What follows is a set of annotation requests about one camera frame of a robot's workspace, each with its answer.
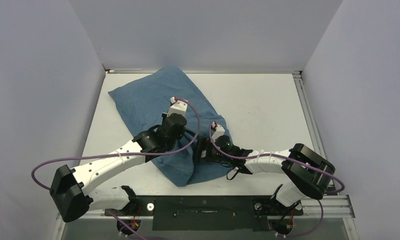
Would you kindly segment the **blue pillowcase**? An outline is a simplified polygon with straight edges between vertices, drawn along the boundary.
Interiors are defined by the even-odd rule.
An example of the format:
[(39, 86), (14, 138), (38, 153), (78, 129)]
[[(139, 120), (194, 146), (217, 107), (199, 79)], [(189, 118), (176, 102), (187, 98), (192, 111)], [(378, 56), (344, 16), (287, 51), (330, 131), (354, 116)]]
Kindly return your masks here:
[[(133, 136), (160, 124), (162, 113), (170, 108), (172, 97), (187, 100), (196, 108), (196, 111), (188, 108), (185, 118), (187, 129), (195, 132), (198, 127), (196, 116), (199, 115), (201, 124), (198, 138), (208, 137), (208, 127), (212, 121), (227, 126), (224, 117), (218, 114), (201, 90), (175, 66), (164, 67), (108, 94)], [(229, 168), (219, 163), (205, 160), (194, 163), (194, 148), (193, 143), (179, 153), (156, 157), (152, 163), (177, 187), (214, 180), (227, 174)]]

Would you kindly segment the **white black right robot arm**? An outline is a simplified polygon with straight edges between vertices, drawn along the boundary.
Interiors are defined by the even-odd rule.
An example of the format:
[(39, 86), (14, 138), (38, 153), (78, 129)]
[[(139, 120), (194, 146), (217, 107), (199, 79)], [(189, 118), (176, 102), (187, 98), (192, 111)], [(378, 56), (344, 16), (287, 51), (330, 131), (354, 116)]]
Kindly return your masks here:
[(270, 207), (277, 214), (303, 198), (321, 200), (327, 192), (336, 168), (328, 160), (302, 143), (276, 151), (255, 151), (233, 144), (228, 135), (202, 138), (194, 148), (194, 163), (205, 161), (228, 167), (237, 174), (284, 174), (289, 182), (274, 192)]

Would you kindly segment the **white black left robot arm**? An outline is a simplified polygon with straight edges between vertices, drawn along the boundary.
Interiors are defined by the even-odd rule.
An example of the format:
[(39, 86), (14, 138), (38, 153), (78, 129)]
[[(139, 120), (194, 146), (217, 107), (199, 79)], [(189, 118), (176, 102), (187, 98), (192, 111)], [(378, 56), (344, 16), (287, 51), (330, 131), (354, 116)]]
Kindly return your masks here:
[(111, 156), (98, 156), (94, 161), (74, 168), (59, 167), (49, 192), (63, 221), (75, 221), (94, 210), (133, 214), (139, 203), (129, 186), (102, 188), (101, 184), (127, 169), (169, 155), (183, 137), (186, 125), (183, 115), (164, 114), (160, 125), (140, 132)]

